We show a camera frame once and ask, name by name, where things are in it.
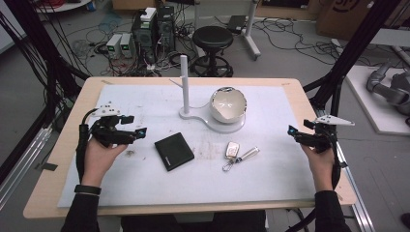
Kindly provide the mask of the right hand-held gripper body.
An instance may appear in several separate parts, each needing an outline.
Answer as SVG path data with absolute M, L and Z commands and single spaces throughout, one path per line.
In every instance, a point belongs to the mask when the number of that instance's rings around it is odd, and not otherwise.
M 315 148 L 317 153 L 333 148 L 337 143 L 337 126 L 322 123 L 317 118 L 311 122 L 316 123 L 314 134 L 299 131 L 299 134 L 294 136 L 295 141 Z

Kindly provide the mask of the person's left hand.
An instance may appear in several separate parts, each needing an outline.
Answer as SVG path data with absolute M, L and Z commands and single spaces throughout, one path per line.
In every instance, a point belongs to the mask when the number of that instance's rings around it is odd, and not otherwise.
M 92 137 L 87 144 L 84 160 L 83 186 L 100 187 L 105 173 L 116 158 L 128 148 L 127 145 L 109 145 L 104 147 Z

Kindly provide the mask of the person's right hand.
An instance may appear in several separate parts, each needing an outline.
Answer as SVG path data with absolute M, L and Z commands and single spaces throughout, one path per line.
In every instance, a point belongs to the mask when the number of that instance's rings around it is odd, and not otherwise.
M 301 148 L 307 155 L 316 191 L 333 190 L 332 172 L 335 163 L 333 150 L 328 149 L 322 153 L 317 153 L 315 149 L 306 145 L 302 145 Z

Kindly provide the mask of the black wallet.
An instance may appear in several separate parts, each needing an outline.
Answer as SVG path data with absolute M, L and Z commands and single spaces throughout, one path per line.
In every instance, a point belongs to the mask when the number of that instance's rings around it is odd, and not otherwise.
M 157 141 L 155 147 L 167 171 L 194 159 L 190 146 L 180 132 Z

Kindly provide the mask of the light wooden table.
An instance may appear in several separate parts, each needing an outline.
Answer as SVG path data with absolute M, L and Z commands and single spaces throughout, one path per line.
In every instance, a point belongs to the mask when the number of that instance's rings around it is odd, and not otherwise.
M 98 103 L 101 90 L 107 85 L 175 85 L 171 79 L 176 77 L 94 77 L 84 84 L 69 120 L 59 136 L 49 158 L 55 170 L 45 171 L 25 206 L 26 218 L 61 218 L 73 199 L 73 189 L 78 182 L 75 168 L 75 147 L 78 140 L 78 126 L 83 115 Z M 290 103 L 297 120 L 295 127 L 300 128 L 305 119 L 315 117 L 308 97 L 299 80 L 294 78 L 204 78 L 190 79 L 190 106 L 200 107 L 207 103 L 214 91 L 224 86 L 241 89 L 243 86 L 281 87 Z M 235 211 L 244 209 L 274 208 L 307 208 L 314 200 L 285 200 L 235 203 L 194 203 L 179 205 L 148 206 L 103 206 L 100 203 L 99 213 L 102 216 L 121 216 L 137 214 L 165 213 L 199 213 L 216 211 Z

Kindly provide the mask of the white floor platform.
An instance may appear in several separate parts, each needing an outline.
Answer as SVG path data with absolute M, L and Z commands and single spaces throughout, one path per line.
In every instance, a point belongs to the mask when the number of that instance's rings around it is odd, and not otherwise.
M 382 96 L 366 89 L 367 79 L 377 70 L 377 67 L 354 66 L 347 75 L 347 82 L 376 132 L 410 136 L 410 127 L 405 123 L 407 117 Z

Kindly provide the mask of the black wristband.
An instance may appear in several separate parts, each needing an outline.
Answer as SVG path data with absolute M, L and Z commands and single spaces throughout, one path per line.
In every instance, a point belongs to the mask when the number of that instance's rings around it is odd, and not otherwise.
M 102 189 L 98 187 L 93 187 L 93 186 L 76 185 L 74 188 L 74 192 L 100 195 L 102 192 Z

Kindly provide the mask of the grey power supply unit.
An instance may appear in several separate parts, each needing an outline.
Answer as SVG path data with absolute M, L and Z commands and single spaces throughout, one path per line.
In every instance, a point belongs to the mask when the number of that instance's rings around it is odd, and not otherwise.
M 134 53 L 132 35 L 124 33 L 120 41 L 120 48 L 125 58 L 132 58 Z
M 108 55 L 111 59 L 118 59 L 121 54 L 121 42 L 122 36 L 119 34 L 114 34 L 110 40 L 106 43 Z

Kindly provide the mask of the white table mat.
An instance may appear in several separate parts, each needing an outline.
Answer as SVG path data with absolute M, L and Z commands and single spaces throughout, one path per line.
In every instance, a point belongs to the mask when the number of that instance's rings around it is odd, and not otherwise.
M 102 182 L 103 206 L 179 205 L 194 203 L 235 203 L 307 200 L 315 193 L 307 157 L 287 134 L 297 125 L 290 107 L 291 123 L 273 111 L 282 130 L 272 129 L 266 140 L 242 140 L 208 129 L 194 119 L 179 116 L 183 105 L 181 88 L 175 85 L 107 85 L 99 104 L 111 102 L 134 120 L 127 130 L 146 128 L 147 135 L 122 153 Z M 180 132 L 194 153 L 194 159 L 167 171 L 155 143 Z M 240 145 L 239 156 L 253 147 L 260 152 L 223 172 L 229 142 Z

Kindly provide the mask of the person's dark torso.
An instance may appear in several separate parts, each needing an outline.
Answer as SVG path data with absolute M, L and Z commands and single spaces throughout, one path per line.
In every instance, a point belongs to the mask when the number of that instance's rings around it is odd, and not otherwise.
M 211 221 L 178 222 L 173 215 L 122 217 L 124 232 L 266 232 L 264 210 L 216 212 Z

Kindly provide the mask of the cardboard box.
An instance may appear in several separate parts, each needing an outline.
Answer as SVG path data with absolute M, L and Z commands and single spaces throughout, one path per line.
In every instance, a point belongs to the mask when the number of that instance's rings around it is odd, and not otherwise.
M 316 19 L 320 36 L 349 41 L 377 0 L 318 0 L 322 5 Z M 398 5 L 382 24 L 383 28 L 398 28 L 410 19 L 410 0 Z

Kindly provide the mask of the black round stool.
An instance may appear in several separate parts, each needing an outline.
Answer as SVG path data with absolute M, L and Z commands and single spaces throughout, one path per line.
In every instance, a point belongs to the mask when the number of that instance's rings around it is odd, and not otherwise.
M 191 65 L 190 71 L 202 77 L 231 77 L 233 68 L 218 53 L 233 43 L 232 33 L 219 26 L 204 26 L 194 31 L 193 43 L 204 51 Z

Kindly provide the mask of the black flat device on floor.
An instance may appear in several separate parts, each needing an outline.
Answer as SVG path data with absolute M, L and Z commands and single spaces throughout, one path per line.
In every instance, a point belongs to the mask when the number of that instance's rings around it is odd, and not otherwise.
M 232 15 L 227 23 L 227 29 L 234 34 L 241 34 L 246 24 L 244 15 Z

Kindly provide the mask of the silver car key with keychain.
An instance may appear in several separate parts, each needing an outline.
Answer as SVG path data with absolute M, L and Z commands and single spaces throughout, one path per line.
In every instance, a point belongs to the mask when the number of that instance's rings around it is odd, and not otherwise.
M 253 147 L 241 156 L 239 156 L 240 145 L 236 142 L 229 142 L 227 144 L 224 158 L 227 160 L 227 163 L 222 167 L 223 172 L 229 171 L 234 164 L 248 160 L 256 156 L 260 149 L 258 147 Z

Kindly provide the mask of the aluminium floor rail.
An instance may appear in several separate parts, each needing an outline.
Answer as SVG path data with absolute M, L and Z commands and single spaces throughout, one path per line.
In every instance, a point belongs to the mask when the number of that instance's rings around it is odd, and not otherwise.
M 315 109 L 315 113 L 316 113 L 317 119 L 322 123 L 327 123 L 332 126 L 354 126 L 353 122 L 340 119 L 337 116 L 328 115 L 325 110 Z M 347 180 L 349 181 L 354 191 L 354 194 L 356 196 L 356 201 L 352 205 L 352 210 L 354 213 L 354 217 L 359 225 L 360 231 L 361 232 L 375 232 L 372 220 L 366 209 L 365 202 L 362 196 L 360 195 L 360 192 L 354 180 L 353 174 L 350 170 L 350 167 L 347 165 L 345 155 L 343 154 L 342 149 L 339 144 L 337 144 L 337 154 L 338 154 L 338 158 L 340 159 L 340 161 L 343 162 L 344 164 L 345 176 Z
M 53 129 L 51 127 L 41 128 L 23 150 L 22 157 L 17 161 L 11 173 L 0 185 L 0 211 L 5 207 L 23 177 L 28 172 L 30 166 L 42 151 L 52 132 Z

